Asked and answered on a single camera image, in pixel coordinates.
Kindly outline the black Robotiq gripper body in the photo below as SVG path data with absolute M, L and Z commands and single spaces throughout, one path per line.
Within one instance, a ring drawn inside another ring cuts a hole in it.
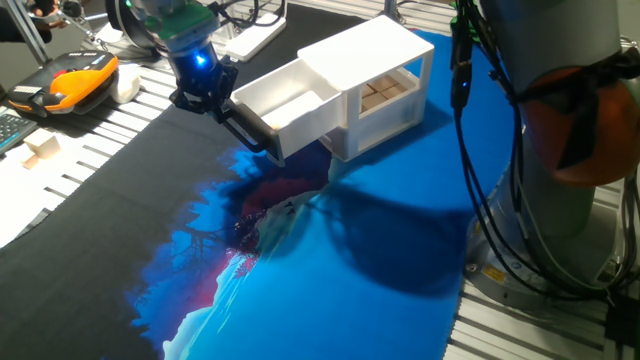
M 181 93 L 204 98 L 217 92 L 216 84 L 220 70 L 218 58 L 211 44 L 172 52 L 168 59 Z

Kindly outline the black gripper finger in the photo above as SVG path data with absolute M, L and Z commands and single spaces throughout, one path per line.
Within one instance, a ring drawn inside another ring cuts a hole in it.
M 177 89 L 170 95 L 169 99 L 173 105 L 179 109 L 199 115 L 208 114 L 219 124 L 225 121 L 220 101 L 208 94 L 196 96 Z
M 226 101 L 230 98 L 233 91 L 234 84 L 238 76 L 238 69 L 228 55 L 225 55 L 218 62 L 217 68 L 219 70 L 219 78 L 217 81 L 217 107 L 222 111 Z

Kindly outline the person's hand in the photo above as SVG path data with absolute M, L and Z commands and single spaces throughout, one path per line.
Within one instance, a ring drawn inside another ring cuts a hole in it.
M 66 26 L 65 21 L 57 15 L 58 0 L 28 0 L 27 7 L 35 17 L 34 24 L 38 30 L 51 30 Z

